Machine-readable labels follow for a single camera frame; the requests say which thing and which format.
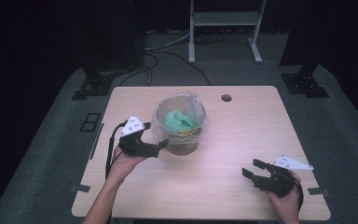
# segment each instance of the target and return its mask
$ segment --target black stand leg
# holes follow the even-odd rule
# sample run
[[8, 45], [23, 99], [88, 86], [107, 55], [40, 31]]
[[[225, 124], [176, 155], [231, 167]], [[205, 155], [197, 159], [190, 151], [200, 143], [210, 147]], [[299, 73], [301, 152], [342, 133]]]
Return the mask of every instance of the black stand leg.
[[86, 100], [88, 96], [107, 96], [113, 82], [112, 77], [101, 76], [94, 67], [83, 67], [86, 79], [72, 100]]
[[327, 92], [312, 77], [317, 63], [305, 63], [294, 74], [281, 74], [290, 94], [305, 94], [308, 98], [328, 98]]

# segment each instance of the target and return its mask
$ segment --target black strap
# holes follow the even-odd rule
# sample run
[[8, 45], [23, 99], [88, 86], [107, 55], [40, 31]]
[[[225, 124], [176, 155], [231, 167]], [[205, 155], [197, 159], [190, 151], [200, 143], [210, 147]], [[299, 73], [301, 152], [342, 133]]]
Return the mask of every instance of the black strap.
[[295, 186], [298, 188], [298, 193], [299, 193], [299, 199], [298, 199], [298, 212], [299, 212], [304, 202], [304, 191], [302, 189], [300, 182], [296, 179], [295, 179]]

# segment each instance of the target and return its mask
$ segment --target white tag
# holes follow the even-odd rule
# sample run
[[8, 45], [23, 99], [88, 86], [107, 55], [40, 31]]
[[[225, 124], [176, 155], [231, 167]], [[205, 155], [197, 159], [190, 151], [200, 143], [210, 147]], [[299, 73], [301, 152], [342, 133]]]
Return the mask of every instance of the white tag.
[[121, 131], [120, 136], [124, 137], [124, 136], [139, 132], [144, 129], [145, 129], [145, 126], [143, 125], [143, 123], [140, 120], [138, 120], [138, 118], [136, 118], [134, 115], [132, 115], [129, 118], [129, 120], [127, 121], [123, 130]]
[[290, 170], [313, 170], [313, 166], [293, 160], [284, 155], [281, 155], [273, 164]]

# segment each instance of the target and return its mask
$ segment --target hole in table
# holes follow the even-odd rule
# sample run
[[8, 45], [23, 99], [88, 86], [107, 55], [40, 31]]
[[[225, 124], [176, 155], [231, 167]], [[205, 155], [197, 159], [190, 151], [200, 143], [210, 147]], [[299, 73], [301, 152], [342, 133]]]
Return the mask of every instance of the hole in table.
[[222, 101], [224, 102], [230, 102], [232, 100], [232, 97], [228, 94], [223, 94], [222, 95]]

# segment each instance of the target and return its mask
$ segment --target gray carpet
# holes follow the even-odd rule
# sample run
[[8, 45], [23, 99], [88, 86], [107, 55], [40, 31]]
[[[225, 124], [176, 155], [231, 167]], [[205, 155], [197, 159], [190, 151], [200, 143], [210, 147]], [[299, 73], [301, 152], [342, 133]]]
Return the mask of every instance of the gray carpet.
[[[308, 160], [315, 167], [320, 187], [331, 194], [325, 199], [332, 216], [325, 223], [358, 223], [358, 111], [335, 77], [321, 66], [314, 77], [330, 98], [291, 95], [281, 73], [295, 73], [299, 66], [278, 66], [288, 34], [259, 35], [257, 46], [264, 61], [262, 64], [255, 64], [253, 60], [246, 40], [250, 35], [217, 35], [210, 40], [221, 41], [196, 45], [194, 66], [215, 86], [276, 87]], [[152, 34], [148, 47], [168, 43], [178, 36]], [[187, 44], [182, 42], [162, 51], [186, 59]], [[158, 59], [151, 73], [131, 77], [122, 86], [208, 85], [200, 71], [177, 56], [150, 54]], [[155, 61], [155, 58], [145, 56], [147, 66], [152, 66]], [[112, 89], [129, 75], [116, 77]], [[76, 70], [57, 95], [0, 200], [0, 223], [81, 221], [71, 214], [76, 196], [71, 187], [80, 183], [96, 132], [79, 130], [88, 113], [103, 114], [109, 99], [109, 96], [94, 96], [84, 101], [71, 101], [84, 78], [82, 69]], [[121, 219], [119, 222], [132, 223], [132, 220]]]

